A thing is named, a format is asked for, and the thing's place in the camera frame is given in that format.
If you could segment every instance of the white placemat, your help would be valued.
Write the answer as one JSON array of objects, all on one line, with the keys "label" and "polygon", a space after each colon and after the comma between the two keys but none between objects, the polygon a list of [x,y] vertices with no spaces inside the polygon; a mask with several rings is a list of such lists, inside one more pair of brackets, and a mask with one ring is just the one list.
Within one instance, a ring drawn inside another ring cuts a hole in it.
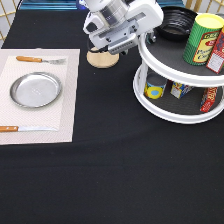
[{"label": "white placemat", "polygon": [[[66,58],[65,65],[20,62],[16,56],[46,60]],[[71,142],[73,134],[79,50],[0,50],[0,126],[47,126],[52,131],[0,133],[0,144]],[[29,109],[16,105],[10,87],[19,77],[32,72],[48,72],[62,82],[62,92],[51,104]]]}]

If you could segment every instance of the wooden base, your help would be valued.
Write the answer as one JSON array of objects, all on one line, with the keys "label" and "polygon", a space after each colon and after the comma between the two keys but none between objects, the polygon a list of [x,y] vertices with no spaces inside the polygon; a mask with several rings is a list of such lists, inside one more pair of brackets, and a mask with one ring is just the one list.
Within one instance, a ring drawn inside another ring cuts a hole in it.
[{"label": "wooden base", "polygon": [[104,53],[87,53],[87,61],[96,68],[110,68],[119,61],[119,54],[111,55],[109,52]]}]

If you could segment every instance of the spice rack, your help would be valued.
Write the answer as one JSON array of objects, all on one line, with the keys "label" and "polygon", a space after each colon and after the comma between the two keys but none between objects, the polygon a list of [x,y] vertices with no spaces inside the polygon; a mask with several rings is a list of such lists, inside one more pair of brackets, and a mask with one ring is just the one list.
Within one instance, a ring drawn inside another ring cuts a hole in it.
[{"label": "spice rack", "polygon": [[[142,65],[135,74],[133,88],[138,101],[154,115],[168,121],[182,124],[196,124],[208,121],[224,109],[224,71],[215,74],[205,66],[192,66],[182,59],[186,41],[173,42],[157,34],[154,44],[148,44],[146,35],[140,36],[139,52]],[[178,83],[194,86],[182,99],[170,94],[168,82],[164,96],[157,100],[147,99],[144,88],[148,69]],[[219,87],[216,102],[208,113],[200,112],[200,102],[206,87]]]}]

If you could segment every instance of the knife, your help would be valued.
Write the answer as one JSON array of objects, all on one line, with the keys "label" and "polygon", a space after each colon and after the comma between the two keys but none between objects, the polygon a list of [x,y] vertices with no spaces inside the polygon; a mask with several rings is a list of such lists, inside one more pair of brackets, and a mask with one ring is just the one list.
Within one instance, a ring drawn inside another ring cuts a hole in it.
[{"label": "knife", "polygon": [[17,131],[57,131],[55,128],[39,126],[0,126],[0,132],[17,132]]}]

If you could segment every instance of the silver plate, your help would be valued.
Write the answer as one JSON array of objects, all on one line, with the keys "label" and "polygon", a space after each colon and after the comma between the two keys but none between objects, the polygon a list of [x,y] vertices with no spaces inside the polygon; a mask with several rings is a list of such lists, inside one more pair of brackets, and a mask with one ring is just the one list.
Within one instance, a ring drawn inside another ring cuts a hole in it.
[{"label": "silver plate", "polygon": [[61,88],[58,77],[46,72],[34,72],[17,79],[11,86],[10,96],[19,106],[37,108],[54,101]]}]

